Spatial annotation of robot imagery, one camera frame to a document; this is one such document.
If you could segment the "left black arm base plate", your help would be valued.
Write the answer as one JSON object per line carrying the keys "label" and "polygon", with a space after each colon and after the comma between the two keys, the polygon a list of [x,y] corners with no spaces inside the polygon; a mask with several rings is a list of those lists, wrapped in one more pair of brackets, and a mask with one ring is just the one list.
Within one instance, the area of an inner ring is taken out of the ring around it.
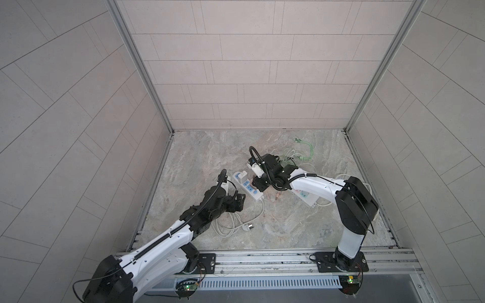
{"label": "left black arm base plate", "polygon": [[199,275],[199,274],[214,274],[215,272],[215,253],[202,253],[196,257],[188,259],[186,267],[181,274],[184,275]]}

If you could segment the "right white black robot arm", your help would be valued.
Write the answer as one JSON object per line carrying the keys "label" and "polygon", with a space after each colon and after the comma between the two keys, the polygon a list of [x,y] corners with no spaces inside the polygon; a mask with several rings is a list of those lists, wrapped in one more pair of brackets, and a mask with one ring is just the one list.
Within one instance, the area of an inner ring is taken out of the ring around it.
{"label": "right white black robot arm", "polygon": [[293,164],[282,166],[277,156],[261,156],[253,146],[249,151],[248,167],[255,173],[252,185],[259,191],[270,186],[277,191],[299,190],[337,206],[344,229],[332,263],[341,271],[352,270],[367,233],[375,232],[373,221],[379,212],[378,203],[362,181],[353,176],[325,178]]}

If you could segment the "white charger adapter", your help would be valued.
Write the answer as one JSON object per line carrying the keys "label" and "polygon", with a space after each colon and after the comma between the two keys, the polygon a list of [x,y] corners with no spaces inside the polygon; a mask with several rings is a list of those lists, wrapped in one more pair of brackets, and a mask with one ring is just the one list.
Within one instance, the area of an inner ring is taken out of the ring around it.
{"label": "white charger adapter", "polygon": [[247,180],[247,172],[246,171],[238,172],[236,175],[236,179],[240,183],[244,183]]}

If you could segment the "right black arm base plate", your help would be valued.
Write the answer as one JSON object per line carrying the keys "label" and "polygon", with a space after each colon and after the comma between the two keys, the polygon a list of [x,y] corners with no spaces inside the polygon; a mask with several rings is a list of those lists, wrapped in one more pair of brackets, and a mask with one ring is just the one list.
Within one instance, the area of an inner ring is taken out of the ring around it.
{"label": "right black arm base plate", "polygon": [[369,271],[362,251],[358,252],[354,258],[348,258],[338,249],[335,252],[316,252],[309,256],[309,260],[317,264],[319,273]]}

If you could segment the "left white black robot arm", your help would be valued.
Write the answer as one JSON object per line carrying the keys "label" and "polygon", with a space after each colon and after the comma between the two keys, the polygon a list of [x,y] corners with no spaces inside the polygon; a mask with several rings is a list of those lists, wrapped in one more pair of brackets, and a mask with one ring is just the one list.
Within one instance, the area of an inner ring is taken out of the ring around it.
{"label": "left white black robot arm", "polygon": [[191,243],[223,213],[243,210],[245,194],[228,193],[227,171],[221,170],[217,184],[205,192],[199,205],[188,208],[179,219],[145,246],[120,258],[110,255],[86,279],[80,302],[136,302],[168,276],[191,273],[200,252]]}

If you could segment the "white multicolour socket power strip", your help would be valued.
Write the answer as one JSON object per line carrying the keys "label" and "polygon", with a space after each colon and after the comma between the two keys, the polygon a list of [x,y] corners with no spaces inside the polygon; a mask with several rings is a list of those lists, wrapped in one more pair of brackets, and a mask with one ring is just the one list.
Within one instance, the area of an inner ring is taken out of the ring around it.
{"label": "white multicolour socket power strip", "polygon": [[291,192],[296,195],[302,202],[304,202],[307,206],[314,208],[315,205],[317,204],[317,201],[319,197],[317,195],[301,191],[301,190],[295,190],[292,189]]}

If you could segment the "white blue socket power strip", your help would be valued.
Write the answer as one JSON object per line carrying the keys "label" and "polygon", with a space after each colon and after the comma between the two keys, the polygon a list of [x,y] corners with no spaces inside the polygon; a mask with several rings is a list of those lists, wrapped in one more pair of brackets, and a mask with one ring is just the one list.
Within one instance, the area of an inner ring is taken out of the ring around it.
{"label": "white blue socket power strip", "polygon": [[234,179],[235,183],[238,184],[246,192],[246,194],[252,197],[255,201],[261,200],[263,198],[263,193],[252,185],[250,176],[248,175],[248,173],[247,173],[247,180],[244,183],[240,183],[236,179],[236,175],[238,172],[242,172],[242,171],[237,171],[232,175],[232,178]]}

